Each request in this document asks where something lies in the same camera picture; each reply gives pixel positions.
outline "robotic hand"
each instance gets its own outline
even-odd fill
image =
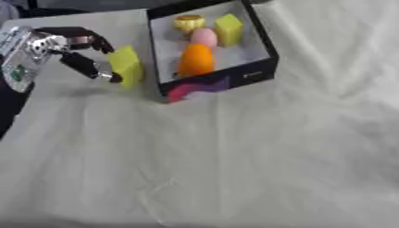
[[[109,63],[99,63],[73,52],[91,47],[103,53],[114,52],[104,37],[85,28],[12,28],[3,36],[0,34],[0,90],[28,93],[52,55],[60,55],[61,63],[86,77],[120,83],[122,77],[112,72]]]

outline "yellow foam block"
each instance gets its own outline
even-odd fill
[[[223,47],[233,46],[242,39],[244,24],[232,14],[227,14],[215,22],[215,31]]]
[[[112,70],[123,78],[120,84],[124,88],[130,89],[143,79],[143,66],[132,46],[125,46],[107,54],[107,59],[112,65]]]

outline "gold object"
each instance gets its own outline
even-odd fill
[[[175,19],[175,28],[184,34],[190,34],[195,29],[205,28],[207,21],[199,15],[183,15]]]

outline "open box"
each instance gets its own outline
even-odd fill
[[[147,13],[158,88],[168,102],[274,78],[279,55],[248,0],[189,0],[150,9]],[[240,43],[214,50],[215,71],[176,77],[178,62],[189,40],[174,28],[175,18],[198,14],[206,18],[207,28],[213,29],[216,19],[229,13],[244,24]]]

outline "white tablecloth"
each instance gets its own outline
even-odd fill
[[[49,64],[0,143],[1,221],[396,228],[399,2],[256,11],[277,78],[202,100],[159,104]],[[15,24],[85,26],[134,44],[151,68],[144,11]]]

